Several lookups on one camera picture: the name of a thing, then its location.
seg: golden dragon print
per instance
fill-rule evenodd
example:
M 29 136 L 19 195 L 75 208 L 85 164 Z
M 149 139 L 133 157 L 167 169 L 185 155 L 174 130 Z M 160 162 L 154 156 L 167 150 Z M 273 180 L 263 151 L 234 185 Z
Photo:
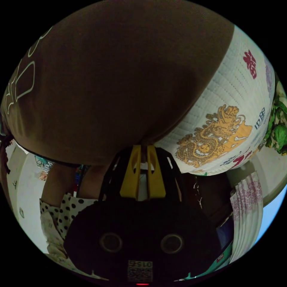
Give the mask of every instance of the golden dragon print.
M 207 114 L 206 125 L 177 142 L 176 157 L 199 168 L 238 147 L 252 131 L 252 126 L 245 125 L 245 116 L 238 113 L 237 107 L 223 105 L 217 113 Z

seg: white wall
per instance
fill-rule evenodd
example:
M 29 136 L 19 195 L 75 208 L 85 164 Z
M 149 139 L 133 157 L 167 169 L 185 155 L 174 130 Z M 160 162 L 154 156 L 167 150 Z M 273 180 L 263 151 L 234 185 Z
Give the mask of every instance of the white wall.
M 12 145 L 6 149 L 6 153 L 8 157 L 7 166 L 11 171 L 10 174 L 7 175 L 9 196 L 12 203 L 14 215 L 19 221 L 19 209 L 17 206 L 17 188 L 22 167 L 26 159 L 26 154 L 23 150 L 18 148 L 15 141 L 13 141 Z
M 17 189 L 18 210 L 24 212 L 24 218 L 19 215 L 19 223 L 31 241 L 44 253 L 47 253 L 47 243 L 44 237 L 41 221 L 39 199 L 45 182 L 38 179 L 36 174 L 41 172 L 35 156 L 28 154 L 22 168 Z

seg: circular sensor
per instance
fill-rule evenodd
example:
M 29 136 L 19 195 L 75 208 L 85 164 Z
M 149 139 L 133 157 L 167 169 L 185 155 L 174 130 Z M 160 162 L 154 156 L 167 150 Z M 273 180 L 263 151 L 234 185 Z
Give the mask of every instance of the circular sensor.
M 180 235 L 169 234 L 161 241 L 161 250 L 167 254 L 178 253 L 183 247 L 183 239 Z
M 116 253 L 122 249 L 123 242 L 117 234 L 105 233 L 100 238 L 100 245 L 103 250 L 110 253 Z

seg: red chinese character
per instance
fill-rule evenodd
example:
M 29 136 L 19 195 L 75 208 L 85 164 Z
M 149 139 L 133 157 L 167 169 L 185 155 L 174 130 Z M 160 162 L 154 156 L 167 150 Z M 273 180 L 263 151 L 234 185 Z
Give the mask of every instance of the red chinese character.
M 257 73 L 256 73 L 256 60 L 252 56 L 250 50 L 248 52 L 245 52 L 245 57 L 243 57 L 243 60 L 245 63 L 247 63 L 247 69 L 250 71 L 251 76 L 253 79 L 256 78 Z

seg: brown fabric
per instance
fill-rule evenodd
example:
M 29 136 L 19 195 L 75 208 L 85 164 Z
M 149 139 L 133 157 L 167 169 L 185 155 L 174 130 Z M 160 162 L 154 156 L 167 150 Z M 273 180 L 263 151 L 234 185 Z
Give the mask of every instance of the brown fabric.
M 187 187 L 188 204 L 202 209 L 216 227 L 220 226 L 232 213 L 232 187 L 226 173 L 208 177 L 184 173 L 183 178 Z
M 153 144 L 182 120 L 233 31 L 223 17 L 187 1 L 88 6 L 44 33 L 15 69 L 1 104 L 6 128 L 41 156 L 108 164 L 126 146 Z

